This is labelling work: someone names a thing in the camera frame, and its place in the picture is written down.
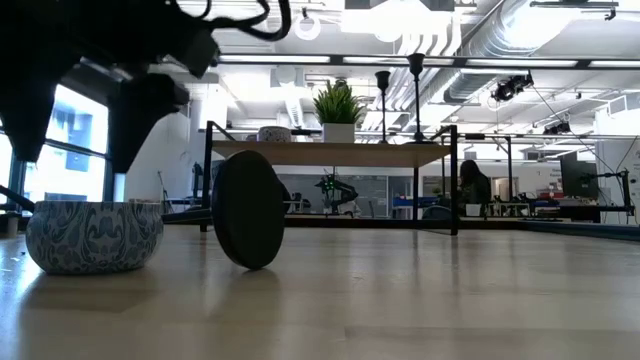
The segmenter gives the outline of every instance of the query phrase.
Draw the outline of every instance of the black disc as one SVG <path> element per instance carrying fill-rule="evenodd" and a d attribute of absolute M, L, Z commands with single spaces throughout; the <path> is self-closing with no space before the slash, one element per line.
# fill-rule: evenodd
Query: black disc
<path fill-rule="evenodd" d="M 239 152 L 220 165 L 211 212 L 220 245 L 236 264 L 257 270 L 275 259 L 284 235 L 282 189 L 257 152 Z"/>

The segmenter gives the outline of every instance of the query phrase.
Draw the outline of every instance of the blue patterned bowl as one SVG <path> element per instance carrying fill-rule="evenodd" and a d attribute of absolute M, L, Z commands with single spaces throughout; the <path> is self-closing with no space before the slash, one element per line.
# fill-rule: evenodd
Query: blue patterned bowl
<path fill-rule="evenodd" d="M 48 274 L 138 269 L 160 244 L 159 204 L 43 201 L 27 225 L 27 249 Z"/>
<path fill-rule="evenodd" d="M 258 131 L 258 141 L 291 142 L 291 130 L 283 126 L 263 126 Z"/>

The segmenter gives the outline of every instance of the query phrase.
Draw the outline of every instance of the potted plant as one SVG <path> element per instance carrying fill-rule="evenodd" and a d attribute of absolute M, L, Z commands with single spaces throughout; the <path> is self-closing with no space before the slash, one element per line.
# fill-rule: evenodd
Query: potted plant
<path fill-rule="evenodd" d="M 320 90 L 313 100 L 324 142 L 355 142 L 355 123 L 364 112 L 358 100 L 346 81 L 338 80 L 333 85 L 327 81 L 326 90 Z"/>

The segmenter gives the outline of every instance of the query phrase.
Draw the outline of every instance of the spotlight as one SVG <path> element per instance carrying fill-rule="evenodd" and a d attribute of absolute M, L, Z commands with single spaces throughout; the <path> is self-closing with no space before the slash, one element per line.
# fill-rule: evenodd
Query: spotlight
<path fill-rule="evenodd" d="M 507 81 L 498 83 L 498 87 L 491 93 L 491 98 L 496 102 L 504 102 L 513 99 L 516 95 L 524 91 L 525 88 L 534 84 L 531 71 L 528 75 L 512 76 Z"/>
<path fill-rule="evenodd" d="M 571 126 L 566 121 L 563 121 L 554 126 L 545 127 L 542 135 L 559 135 L 559 134 L 568 134 L 571 133 Z"/>

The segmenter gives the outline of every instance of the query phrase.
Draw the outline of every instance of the robotic arm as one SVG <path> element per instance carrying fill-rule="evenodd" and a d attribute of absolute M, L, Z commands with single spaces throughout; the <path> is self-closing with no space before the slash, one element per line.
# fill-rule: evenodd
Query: robotic arm
<path fill-rule="evenodd" d="M 214 30 L 277 41 L 291 28 L 288 0 L 278 0 L 282 27 L 273 33 L 254 28 L 269 15 L 267 0 L 257 0 L 262 14 L 244 20 L 207 20 L 211 1 L 198 17 L 184 13 L 177 0 L 0 1 L 0 64 L 9 69 L 0 78 L 0 117 L 16 157 L 38 160 L 57 84 L 76 73 L 71 70 L 91 68 L 114 83 L 109 153 L 114 171 L 126 173 L 155 123 L 189 101 L 168 75 L 149 73 L 150 64 L 172 58 L 201 78 L 220 54 Z"/>
<path fill-rule="evenodd" d="M 327 205 L 327 207 L 331 206 L 332 213 L 338 212 L 338 206 L 354 201 L 359 196 L 355 187 L 336 180 L 334 175 L 323 177 L 315 186 L 321 188 L 322 194 L 325 196 L 325 205 Z M 330 194 L 333 194 L 334 190 L 340 191 L 340 200 L 335 200 L 332 196 L 330 197 Z"/>

